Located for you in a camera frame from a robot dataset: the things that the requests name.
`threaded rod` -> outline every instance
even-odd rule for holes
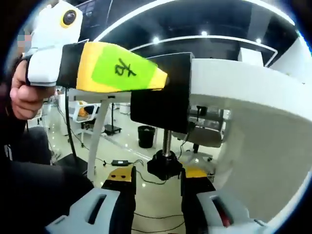
[[[162,144],[162,154],[166,157],[170,156],[172,131],[164,129],[164,139]]]

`black sleeve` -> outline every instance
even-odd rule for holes
[[[14,116],[10,99],[12,77],[20,61],[21,57],[15,60],[13,69],[4,75],[0,84],[0,133],[2,134],[0,145],[12,144],[19,139],[26,125],[26,121]]]

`power adapter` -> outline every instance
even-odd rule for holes
[[[126,167],[129,166],[130,162],[128,160],[113,160],[112,161],[112,166],[117,166],[117,167]]]

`finger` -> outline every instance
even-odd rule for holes
[[[23,60],[17,66],[12,78],[12,88],[20,88],[26,82],[26,65],[27,61]]]
[[[17,97],[27,102],[36,102],[49,98],[54,94],[54,87],[41,88],[35,86],[22,85],[17,91]]]
[[[37,111],[25,110],[16,105],[12,106],[12,109],[15,117],[21,120],[32,119],[37,114]]]
[[[20,100],[19,98],[15,98],[15,99],[12,99],[12,105],[16,105],[25,110],[37,111],[42,107],[43,102],[42,101],[27,102],[27,101]]]

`ceiling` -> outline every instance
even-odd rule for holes
[[[81,39],[94,39],[105,28],[152,0],[93,0],[80,5],[85,13]],[[283,8],[280,1],[269,1]],[[201,35],[228,36],[255,41],[278,51],[278,59],[297,39],[296,28],[264,7],[242,0],[179,0],[154,7],[107,34],[102,41],[132,49],[153,41]],[[224,39],[184,39],[150,45],[136,53],[145,57],[193,52],[196,58],[237,60],[239,48],[261,51],[264,63],[273,52],[257,45]]]

